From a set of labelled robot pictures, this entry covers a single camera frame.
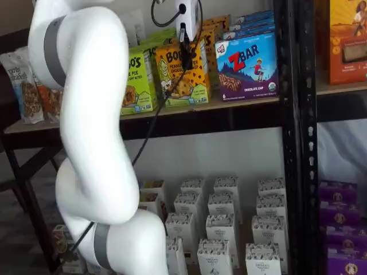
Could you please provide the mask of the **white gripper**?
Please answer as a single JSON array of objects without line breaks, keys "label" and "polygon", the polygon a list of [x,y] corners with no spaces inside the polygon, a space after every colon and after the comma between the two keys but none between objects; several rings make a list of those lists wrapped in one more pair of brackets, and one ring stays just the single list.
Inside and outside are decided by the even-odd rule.
[{"label": "white gripper", "polygon": [[192,68],[190,39],[195,39],[198,33],[198,0],[175,0],[179,15],[175,20],[181,60],[184,68]]}]

